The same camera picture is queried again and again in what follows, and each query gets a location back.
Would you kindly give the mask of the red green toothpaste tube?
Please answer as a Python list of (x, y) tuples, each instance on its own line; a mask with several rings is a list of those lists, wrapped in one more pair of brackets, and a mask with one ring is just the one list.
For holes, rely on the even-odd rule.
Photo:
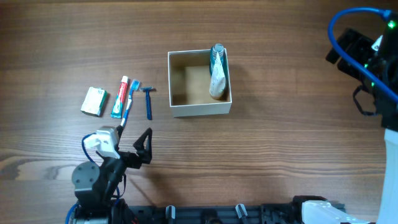
[(115, 103), (111, 112), (112, 118), (121, 119), (128, 80), (127, 76), (123, 76), (121, 79), (118, 94), (116, 95)]

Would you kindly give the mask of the blue disposable razor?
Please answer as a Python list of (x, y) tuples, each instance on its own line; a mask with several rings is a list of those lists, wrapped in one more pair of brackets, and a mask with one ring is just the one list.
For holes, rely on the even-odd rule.
[(152, 120), (152, 108), (151, 108), (150, 92), (155, 91), (155, 88), (153, 86), (141, 87), (140, 91), (143, 91), (146, 94), (147, 119), (148, 120)]

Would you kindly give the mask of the blue white toothbrush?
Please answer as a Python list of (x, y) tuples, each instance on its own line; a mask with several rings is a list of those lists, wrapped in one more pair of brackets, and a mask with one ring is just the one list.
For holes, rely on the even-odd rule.
[(141, 82), (139, 80), (136, 80), (136, 79), (133, 79), (133, 81), (131, 83), (131, 86), (130, 86), (130, 89), (129, 89), (128, 98), (127, 98), (127, 105), (126, 105), (125, 113), (124, 113), (124, 116), (123, 116), (122, 121), (121, 121), (121, 126), (122, 127), (126, 126), (127, 118), (129, 116), (129, 112), (130, 112), (130, 109), (131, 109), (131, 106), (132, 106), (132, 96), (133, 96), (133, 93), (139, 89), (140, 84), (141, 84)]

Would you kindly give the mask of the green white soap packet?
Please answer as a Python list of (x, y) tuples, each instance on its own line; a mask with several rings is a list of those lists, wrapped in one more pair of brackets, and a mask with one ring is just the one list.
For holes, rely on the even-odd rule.
[(101, 116), (108, 92), (102, 88), (89, 87), (81, 106), (81, 112), (92, 116)]

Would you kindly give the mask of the white lotion tube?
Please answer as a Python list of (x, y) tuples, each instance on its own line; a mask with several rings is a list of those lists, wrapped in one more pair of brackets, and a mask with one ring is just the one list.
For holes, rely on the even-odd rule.
[(219, 100), (223, 96), (225, 88), (226, 77), (224, 74), (223, 64), (221, 63), (220, 55), (219, 53), (217, 53), (211, 73), (211, 82), (209, 89), (210, 96), (215, 100)]

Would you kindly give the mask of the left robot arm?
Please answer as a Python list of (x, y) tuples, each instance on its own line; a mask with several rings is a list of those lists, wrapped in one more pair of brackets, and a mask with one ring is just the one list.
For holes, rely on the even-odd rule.
[(138, 223), (138, 217), (122, 199), (120, 182), (126, 184), (126, 169), (140, 169), (152, 160), (152, 129), (147, 128), (133, 144), (136, 152), (119, 150), (123, 126), (103, 126), (81, 142), (87, 162), (72, 173), (74, 204), (65, 223)]

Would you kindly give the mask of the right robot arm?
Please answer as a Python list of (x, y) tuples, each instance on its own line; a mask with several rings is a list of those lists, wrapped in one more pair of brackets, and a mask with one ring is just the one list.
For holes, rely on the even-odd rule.
[(374, 98), (375, 111), (363, 110), (358, 102), (355, 105), (364, 116), (381, 116), (386, 170), (377, 222), (397, 223), (397, 14), (391, 13), (385, 22), (377, 40), (353, 29), (332, 38), (326, 61), (360, 81), (354, 96), (365, 91)]

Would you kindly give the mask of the white cardboard box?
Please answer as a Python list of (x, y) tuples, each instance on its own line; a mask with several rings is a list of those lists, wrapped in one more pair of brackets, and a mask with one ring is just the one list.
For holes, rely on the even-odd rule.
[(233, 102), (228, 53), (224, 50), (226, 89), (221, 99), (210, 95), (210, 49), (168, 53), (169, 105), (174, 117), (228, 114)]

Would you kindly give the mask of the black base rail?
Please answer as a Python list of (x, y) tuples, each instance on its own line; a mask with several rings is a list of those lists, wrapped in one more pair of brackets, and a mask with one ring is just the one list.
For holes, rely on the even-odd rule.
[(222, 223), (289, 224), (297, 223), (291, 204), (243, 204), (215, 207), (166, 207), (131, 206), (138, 223), (158, 224), (201, 224), (209, 217), (216, 217)]

